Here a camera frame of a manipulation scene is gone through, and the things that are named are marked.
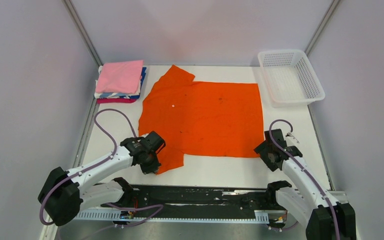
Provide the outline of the orange t shirt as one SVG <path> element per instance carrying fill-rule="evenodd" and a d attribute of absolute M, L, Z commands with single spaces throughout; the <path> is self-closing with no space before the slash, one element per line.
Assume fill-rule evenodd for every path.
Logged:
<path fill-rule="evenodd" d="M 138 132 L 153 131 L 166 143 L 159 174 L 182 167 L 185 155 L 255 158 L 264 140 L 259 86 L 196 81 L 173 65 L 142 102 Z"/>

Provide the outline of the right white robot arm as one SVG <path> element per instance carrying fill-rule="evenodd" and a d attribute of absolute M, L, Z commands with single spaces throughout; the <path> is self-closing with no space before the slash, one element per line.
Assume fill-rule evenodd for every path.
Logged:
<path fill-rule="evenodd" d="M 264 136 L 254 152 L 271 171 L 280 170 L 290 179 L 267 185 L 266 204 L 287 210 L 305 228 L 308 240 L 357 239 L 354 208 L 321 186 L 300 150 L 287 144 L 281 129 L 267 130 Z"/>

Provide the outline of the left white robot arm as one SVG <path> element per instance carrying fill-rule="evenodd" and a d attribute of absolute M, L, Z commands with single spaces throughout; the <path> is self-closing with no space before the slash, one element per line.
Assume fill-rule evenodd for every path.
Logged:
<path fill-rule="evenodd" d="M 122 207 L 129 206 L 133 193 L 125 180 L 118 177 L 108 183 L 100 181 L 136 165 L 145 175 L 157 173 L 161 166 L 158 153 L 165 146 L 165 140 L 152 131 L 115 143 L 110 153 L 86 165 L 53 169 L 38 195 L 41 223 L 60 227 L 92 207 L 116 202 Z"/>

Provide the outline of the magenta folded t shirt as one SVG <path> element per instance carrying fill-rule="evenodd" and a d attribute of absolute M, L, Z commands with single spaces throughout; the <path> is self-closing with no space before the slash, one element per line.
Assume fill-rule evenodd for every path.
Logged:
<path fill-rule="evenodd" d="M 110 103 L 126 103 L 131 104 L 136 102 L 137 99 L 132 98 L 98 98 L 96 100 L 97 104 L 110 104 Z"/>

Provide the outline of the blue white folded t shirt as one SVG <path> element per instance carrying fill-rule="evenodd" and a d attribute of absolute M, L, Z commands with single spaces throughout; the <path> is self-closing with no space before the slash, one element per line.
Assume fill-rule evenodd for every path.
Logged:
<path fill-rule="evenodd" d="M 94 93 L 95 99 L 139 99 L 141 95 L 142 86 L 146 77 L 147 67 L 143 67 L 140 76 L 140 82 L 138 88 L 135 93 L 114 93 L 114 92 L 106 92 L 106 93 Z"/>

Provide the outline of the white plastic basket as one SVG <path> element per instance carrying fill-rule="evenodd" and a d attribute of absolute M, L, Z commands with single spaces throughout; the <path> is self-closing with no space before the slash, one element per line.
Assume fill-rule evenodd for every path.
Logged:
<path fill-rule="evenodd" d="M 274 108 L 307 106 L 325 99 L 320 80 L 302 50 L 261 51 L 257 58 Z"/>

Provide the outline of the pink folded t shirt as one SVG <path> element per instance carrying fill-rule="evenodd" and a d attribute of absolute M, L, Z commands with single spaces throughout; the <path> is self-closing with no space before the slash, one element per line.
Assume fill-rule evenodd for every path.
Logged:
<path fill-rule="evenodd" d="M 142 70 L 143 60 L 107 62 L 99 74 L 95 92 L 134 94 L 137 92 Z"/>

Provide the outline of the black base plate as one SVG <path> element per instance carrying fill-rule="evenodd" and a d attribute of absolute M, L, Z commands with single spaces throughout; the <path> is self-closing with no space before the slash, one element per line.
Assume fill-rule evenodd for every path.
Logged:
<path fill-rule="evenodd" d="M 269 220 L 286 218 L 287 210 L 274 203 L 266 189 L 197 186 L 133 185 L 114 205 L 135 208 L 133 216 L 169 220 Z"/>

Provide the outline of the aluminium frame rail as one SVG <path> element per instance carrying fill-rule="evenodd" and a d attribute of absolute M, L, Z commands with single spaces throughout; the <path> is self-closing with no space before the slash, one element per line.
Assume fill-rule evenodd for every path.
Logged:
<path fill-rule="evenodd" d="M 292 213 L 280 202 L 281 194 L 293 200 L 304 197 L 286 181 L 270 183 L 265 189 L 215 189 L 211 187 L 128 185 L 120 200 L 93 204 L 81 209 L 84 200 L 75 187 L 57 190 L 46 202 L 45 211 L 56 226 L 73 219 L 109 220 L 116 227 L 160 222 L 253 222 L 278 232 L 288 229 Z"/>

